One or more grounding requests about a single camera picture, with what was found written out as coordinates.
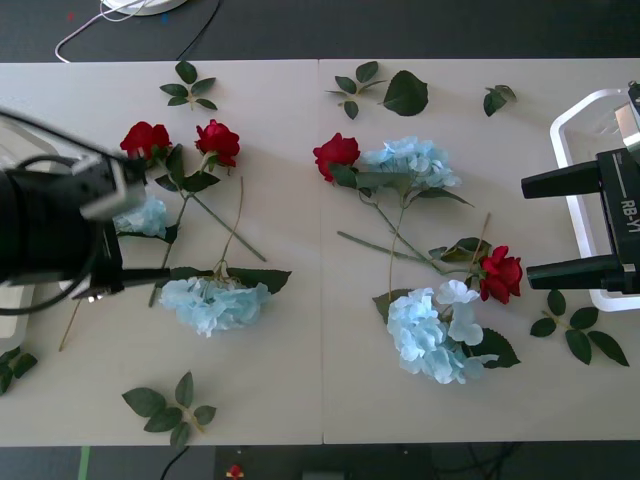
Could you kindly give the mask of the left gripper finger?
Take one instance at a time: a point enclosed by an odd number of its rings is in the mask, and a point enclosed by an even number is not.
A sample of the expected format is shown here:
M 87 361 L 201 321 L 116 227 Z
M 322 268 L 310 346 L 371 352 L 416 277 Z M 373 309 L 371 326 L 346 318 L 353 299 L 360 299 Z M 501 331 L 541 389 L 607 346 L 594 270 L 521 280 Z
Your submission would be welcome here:
M 168 268 L 124 269 L 121 272 L 121 284 L 124 289 L 143 285 L 156 285 L 169 281 L 171 271 Z

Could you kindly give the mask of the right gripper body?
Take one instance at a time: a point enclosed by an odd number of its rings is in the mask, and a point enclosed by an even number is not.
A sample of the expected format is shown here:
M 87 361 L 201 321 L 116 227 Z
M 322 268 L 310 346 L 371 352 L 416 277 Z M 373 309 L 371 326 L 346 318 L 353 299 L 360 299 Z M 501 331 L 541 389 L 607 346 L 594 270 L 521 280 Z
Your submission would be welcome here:
M 599 153 L 600 196 L 606 219 L 611 267 L 609 292 L 639 292 L 639 166 L 625 149 Z

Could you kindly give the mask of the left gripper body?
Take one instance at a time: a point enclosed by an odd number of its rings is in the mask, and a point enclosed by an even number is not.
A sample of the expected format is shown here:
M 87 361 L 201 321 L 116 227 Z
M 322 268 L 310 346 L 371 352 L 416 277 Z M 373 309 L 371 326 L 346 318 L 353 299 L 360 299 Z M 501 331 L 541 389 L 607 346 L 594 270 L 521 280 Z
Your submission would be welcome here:
M 90 275 L 90 296 L 115 295 L 124 290 L 122 255 L 112 221 L 104 224 L 101 250 Z

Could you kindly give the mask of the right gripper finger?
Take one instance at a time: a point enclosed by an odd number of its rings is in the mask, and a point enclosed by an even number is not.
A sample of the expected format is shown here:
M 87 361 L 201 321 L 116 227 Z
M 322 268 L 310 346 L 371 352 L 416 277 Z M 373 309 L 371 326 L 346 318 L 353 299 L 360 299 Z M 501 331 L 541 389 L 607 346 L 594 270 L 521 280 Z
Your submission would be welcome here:
M 602 289 L 617 271 L 612 255 L 594 256 L 526 268 L 529 285 L 536 290 Z
M 590 161 L 523 178 L 521 189 L 525 199 L 596 193 L 600 190 L 599 167 Z

